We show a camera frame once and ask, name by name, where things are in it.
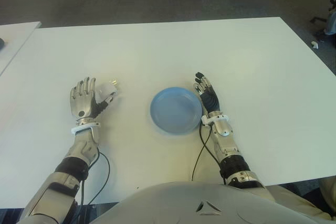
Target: table surface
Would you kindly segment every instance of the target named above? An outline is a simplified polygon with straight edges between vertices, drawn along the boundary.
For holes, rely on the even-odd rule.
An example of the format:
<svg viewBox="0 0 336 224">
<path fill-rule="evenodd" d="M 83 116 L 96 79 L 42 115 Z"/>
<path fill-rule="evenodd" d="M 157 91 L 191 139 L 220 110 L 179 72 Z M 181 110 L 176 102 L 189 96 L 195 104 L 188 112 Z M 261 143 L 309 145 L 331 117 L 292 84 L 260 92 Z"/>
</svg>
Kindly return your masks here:
<svg viewBox="0 0 336 224">
<path fill-rule="evenodd" d="M 24 207 L 73 144 L 69 91 L 86 76 L 97 84 L 117 79 L 120 90 L 100 119 L 100 149 L 112 171 L 96 203 L 190 180 L 198 131 L 165 134 L 149 107 L 167 87 L 192 90 L 198 71 L 265 185 L 336 174 L 336 77 L 278 17 L 40 28 L 0 78 L 0 208 Z M 106 174 L 101 158 L 85 183 L 85 203 Z M 222 183 L 206 152 L 195 180 Z"/>
<path fill-rule="evenodd" d="M 0 50 L 0 76 L 40 22 L 0 26 L 0 38 L 5 46 Z"/>
</svg>

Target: blue plate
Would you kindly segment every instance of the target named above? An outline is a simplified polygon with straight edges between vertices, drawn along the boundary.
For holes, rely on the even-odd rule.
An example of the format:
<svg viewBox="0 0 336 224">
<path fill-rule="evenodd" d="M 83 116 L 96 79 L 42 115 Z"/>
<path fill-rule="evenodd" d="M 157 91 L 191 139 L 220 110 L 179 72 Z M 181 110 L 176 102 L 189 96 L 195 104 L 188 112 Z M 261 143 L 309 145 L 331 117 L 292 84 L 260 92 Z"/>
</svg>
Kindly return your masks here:
<svg viewBox="0 0 336 224">
<path fill-rule="evenodd" d="M 166 132 L 185 134 L 198 126 L 202 105 L 189 90 L 173 87 L 160 91 L 151 103 L 154 123 Z"/>
</svg>

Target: chair leg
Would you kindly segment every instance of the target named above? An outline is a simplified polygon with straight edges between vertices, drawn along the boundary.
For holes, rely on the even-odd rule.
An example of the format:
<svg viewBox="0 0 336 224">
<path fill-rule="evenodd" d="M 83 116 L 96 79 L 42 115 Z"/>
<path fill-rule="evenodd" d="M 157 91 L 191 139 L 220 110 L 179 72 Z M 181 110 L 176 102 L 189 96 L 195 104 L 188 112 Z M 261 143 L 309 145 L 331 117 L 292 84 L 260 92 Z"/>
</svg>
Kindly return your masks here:
<svg viewBox="0 0 336 224">
<path fill-rule="evenodd" d="M 316 20 L 319 20 L 321 22 L 327 22 L 327 19 L 326 18 L 320 18 L 320 17 L 314 17 L 310 20 L 310 23 L 315 23 Z"/>
</svg>

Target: robotic arm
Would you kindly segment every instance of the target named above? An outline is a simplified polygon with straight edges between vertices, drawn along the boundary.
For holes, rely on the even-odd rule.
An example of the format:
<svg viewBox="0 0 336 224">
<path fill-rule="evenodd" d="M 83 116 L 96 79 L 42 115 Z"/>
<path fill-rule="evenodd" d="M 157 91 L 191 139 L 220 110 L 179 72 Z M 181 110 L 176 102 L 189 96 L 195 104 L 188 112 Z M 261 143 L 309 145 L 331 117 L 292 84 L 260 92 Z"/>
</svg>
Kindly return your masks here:
<svg viewBox="0 0 336 224">
<path fill-rule="evenodd" d="M 28 203 L 21 215 L 20 224 L 60 224 L 72 219 L 79 184 L 87 179 L 90 165 L 98 156 L 100 123 L 96 117 L 116 96 L 116 92 L 112 92 L 104 101 L 97 103 L 95 81 L 92 78 L 89 85 L 87 77 L 71 89 L 71 112 L 77 121 L 76 127 L 71 130 L 75 142 L 55 172 L 49 175 Z"/>
<path fill-rule="evenodd" d="M 218 97 L 211 83 L 200 72 L 196 74 L 195 81 L 194 88 L 207 111 L 207 115 L 202 116 L 202 123 L 212 128 L 211 139 L 224 183 L 240 189 L 264 188 L 239 151 L 233 138 L 233 130 L 228 123 L 228 116 L 220 111 Z"/>
</svg>

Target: black cable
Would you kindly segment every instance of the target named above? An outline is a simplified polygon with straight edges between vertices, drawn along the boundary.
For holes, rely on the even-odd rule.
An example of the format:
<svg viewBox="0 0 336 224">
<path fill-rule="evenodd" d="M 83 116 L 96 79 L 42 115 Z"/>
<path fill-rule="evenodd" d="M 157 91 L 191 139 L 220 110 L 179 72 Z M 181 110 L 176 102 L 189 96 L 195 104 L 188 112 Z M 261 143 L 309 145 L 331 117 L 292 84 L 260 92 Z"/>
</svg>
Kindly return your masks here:
<svg viewBox="0 0 336 224">
<path fill-rule="evenodd" d="M 88 203 L 88 205 L 89 204 L 91 204 L 93 201 L 94 201 L 94 199 L 101 193 L 101 191 L 105 188 L 105 185 L 106 185 L 106 183 L 107 183 L 107 181 L 109 180 L 109 178 L 110 178 L 110 173 L 111 173 L 111 166 L 110 166 L 110 162 L 109 162 L 109 160 L 108 160 L 108 158 L 103 154 L 103 153 L 101 153 L 100 151 L 99 151 L 99 149 L 97 148 L 97 150 L 98 150 L 98 157 L 97 157 L 97 159 L 89 166 L 89 169 L 97 162 L 97 160 L 99 159 L 99 157 L 100 157 L 100 154 L 101 155 L 103 155 L 104 156 L 104 158 L 106 159 L 106 161 L 107 161 L 107 164 L 108 164 L 108 166 L 109 166 L 109 172 L 108 172 L 108 174 L 107 174 L 107 178 L 106 178 L 106 181 L 105 181 L 105 183 L 104 183 L 104 185 L 101 187 L 101 189 L 97 192 L 97 194 L 94 196 L 94 198 L 92 199 L 92 200 L 90 200 L 90 202 Z M 81 195 L 81 204 L 80 204 L 80 208 L 79 208 L 79 212 L 78 212 L 78 214 L 72 219 L 72 221 L 70 222 L 70 224 L 72 224 L 74 221 L 76 221 L 76 220 L 78 220 L 78 217 L 82 214 L 82 211 L 83 211 L 83 202 L 84 202 L 84 180 L 82 181 L 82 195 Z"/>
<path fill-rule="evenodd" d="M 103 155 L 104 158 L 106 159 L 107 164 L 108 164 L 108 166 L 109 166 L 109 172 L 108 172 L 108 174 L 107 174 L 107 178 L 106 178 L 106 180 L 105 180 L 104 185 L 103 185 L 103 186 L 101 187 L 101 189 L 97 192 L 97 194 L 94 196 L 94 198 L 88 203 L 88 205 L 91 204 L 91 203 L 94 201 L 94 199 L 101 193 L 101 191 L 103 191 L 103 189 L 104 189 L 104 187 L 105 187 L 107 181 L 108 181 L 109 178 L 110 178 L 111 166 L 110 166 L 109 159 L 108 159 L 103 153 L 100 152 L 100 154 Z"/>
<path fill-rule="evenodd" d="M 220 164 L 219 164 L 218 160 L 215 158 L 214 154 L 212 154 L 212 152 L 211 152 L 211 151 L 209 150 L 209 148 L 206 146 L 206 144 L 207 144 L 207 142 L 209 141 L 210 136 L 211 136 L 212 127 L 210 127 L 209 135 L 208 135 L 206 141 L 204 142 L 204 140 L 203 140 L 203 138 L 202 138 L 202 133 L 201 133 L 201 130 L 202 130 L 202 123 L 200 123 L 199 126 L 200 126 L 200 127 L 199 127 L 199 137 L 200 137 L 200 139 L 201 139 L 201 141 L 202 141 L 202 143 L 203 143 L 203 146 L 202 146 L 202 149 L 201 149 L 200 153 L 198 154 L 197 160 L 196 160 L 196 162 L 195 162 L 195 166 L 194 166 L 194 169 L 193 169 L 193 173 L 192 173 L 191 181 L 194 180 L 194 174 L 195 174 L 196 166 L 197 166 L 198 160 L 199 160 L 199 158 L 200 158 L 200 156 L 201 156 L 201 153 L 202 153 L 202 151 L 203 151 L 204 148 L 206 148 L 206 150 L 209 152 L 209 154 L 211 155 L 211 157 L 215 160 L 215 162 L 217 163 L 217 165 L 218 165 L 219 168 L 220 168 Z"/>
<path fill-rule="evenodd" d="M 195 162 L 195 165 L 194 165 L 194 169 L 193 169 L 193 175 L 191 176 L 191 181 L 194 180 L 194 174 L 195 174 L 195 170 L 196 170 L 196 166 L 197 166 L 198 160 L 199 160 L 199 158 L 200 158 L 200 156 L 201 156 L 201 154 L 202 154 L 202 151 L 203 151 L 204 147 L 206 146 L 206 143 L 207 143 L 207 142 L 209 141 L 209 139 L 210 139 L 211 131 L 212 131 L 212 128 L 211 128 L 210 131 L 209 131 L 209 136 L 207 137 L 207 139 L 206 139 L 206 141 L 205 141 L 205 144 L 203 144 L 202 149 L 201 149 L 200 153 L 198 154 L 198 157 L 197 157 L 197 159 L 196 159 L 196 162 Z"/>
<path fill-rule="evenodd" d="M 98 147 L 97 147 L 97 151 L 98 151 L 98 156 L 97 156 L 96 160 L 93 161 L 93 163 L 89 166 L 89 170 L 90 170 L 90 168 L 91 168 L 91 167 L 98 161 L 98 159 L 99 159 L 99 157 L 100 157 L 100 151 L 99 151 Z"/>
<path fill-rule="evenodd" d="M 217 165 L 220 167 L 220 163 L 218 162 L 218 160 L 216 159 L 216 157 L 214 156 L 214 154 L 212 154 L 212 152 L 209 150 L 209 148 L 205 145 L 204 143 L 204 140 L 202 138 L 202 134 L 201 134 L 201 129 L 202 129 L 202 123 L 200 123 L 199 125 L 199 137 L 201 138 L 201 141 L 203 143 L 203 146 L 206 148 L 206 150 L 209 152 L 209 154 L 211 155 L 211 157 L 214 159 L 214 161 L 217 163 Z M 212 131 L 212 127 L 210 126 L 210 132 L 209 132 L 209 136 L 208 136 L 208 139 L 210 137 L 210 134 L 211 134 L 211 131 Z"/>
<path fill-rule="evenodd" d="M 84 182 L 85 182 L 85 180 L 82 181 L 82 195 L 81 195 L 81 199 L 80 199 L 80 207 L 82 207 L 83 203 L 84 203 Z"/>
</svg>

